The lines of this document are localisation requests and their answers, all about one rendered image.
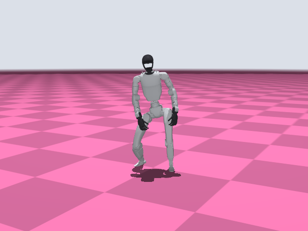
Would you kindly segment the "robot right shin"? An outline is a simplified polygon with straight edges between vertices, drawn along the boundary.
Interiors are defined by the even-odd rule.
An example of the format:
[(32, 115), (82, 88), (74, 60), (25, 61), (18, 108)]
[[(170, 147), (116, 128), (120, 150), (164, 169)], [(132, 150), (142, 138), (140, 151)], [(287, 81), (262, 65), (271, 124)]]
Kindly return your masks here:
[[(132, 145), (133, 148), (133, 145)], [(138, 158), (139, 161), (143, 161), (144, 162), (144, 158), (143, 158), (143, 148), (141, 148), (139, 151), (132, 149), (135, 156)]]

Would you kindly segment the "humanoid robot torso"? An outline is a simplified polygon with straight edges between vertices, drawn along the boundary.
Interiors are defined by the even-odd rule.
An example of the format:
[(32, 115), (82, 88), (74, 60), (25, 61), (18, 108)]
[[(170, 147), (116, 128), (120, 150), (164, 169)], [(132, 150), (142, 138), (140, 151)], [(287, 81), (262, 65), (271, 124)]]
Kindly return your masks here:
[(145, 74), (147, 72), (141, 73), (140, 77), (141, 87), (147, 101), (152, 101), (150, 102), (151, 117), (159, 118), (163, 116), (163, 109), (162, 109), (163, 107), (158, 102), (158, 100), (160, 100), (160, 96), (162, 93), (161, 77), (159, 75), (159, 71), (156, 70), (151, 72), (154, 73), (151, 75)]

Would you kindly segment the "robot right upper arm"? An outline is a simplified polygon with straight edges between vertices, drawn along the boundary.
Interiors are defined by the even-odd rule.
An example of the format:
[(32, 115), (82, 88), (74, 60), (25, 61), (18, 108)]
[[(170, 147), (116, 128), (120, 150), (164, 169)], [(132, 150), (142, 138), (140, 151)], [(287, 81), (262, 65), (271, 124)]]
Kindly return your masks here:
[(140, 96), (138, 95), (138, 90), (139, 90), (139, 85), (138, 83), (140, 82), (140, 75), (135, 76), (133, 78), (133, 83), (132, 83), (132, 95), (135, 95), (135, 100), (139, 101), (140, 100)]

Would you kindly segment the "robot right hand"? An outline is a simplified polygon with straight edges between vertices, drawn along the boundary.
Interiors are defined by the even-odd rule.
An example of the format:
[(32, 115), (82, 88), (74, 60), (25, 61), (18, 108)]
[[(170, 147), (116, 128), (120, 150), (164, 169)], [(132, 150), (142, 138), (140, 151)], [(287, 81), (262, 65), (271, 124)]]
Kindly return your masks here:
[[(146, 123), (146, 124), (148, 125), (148, 123), (145, 122), (145, 121), (142, 119), (142, 115), (141, 115), (140, 112), (139, 112), (139, 117), (136, 118), (136, 119), (138, 119), (138, 125), (139, 125), (139, 127), (140, 127), (141, 130), (147, 130), (147, 129), (148, 129), (148, 127), (146, 127), (146, 125), (144, 124), (144, 123)], [(147, 129), (146, 129), (146, 128), (147, 128)]]

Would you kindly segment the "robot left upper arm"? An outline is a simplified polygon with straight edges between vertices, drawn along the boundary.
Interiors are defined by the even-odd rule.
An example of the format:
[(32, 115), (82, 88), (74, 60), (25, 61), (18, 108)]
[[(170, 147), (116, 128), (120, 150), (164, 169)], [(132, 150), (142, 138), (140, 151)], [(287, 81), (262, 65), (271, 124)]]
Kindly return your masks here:
[(166, 72), (159, 72), (159, 75), (160, 75), (161, 79), (164, 80), (166, 86), (169, 88), (168, 94), (169, 94), (170, 96), (174, 95), (174, 94), (173, 94), (174, 86), (173, 86), (173, 83), (172, 83), (172, 81), (170, 80), (168, 74), (167, 74)]

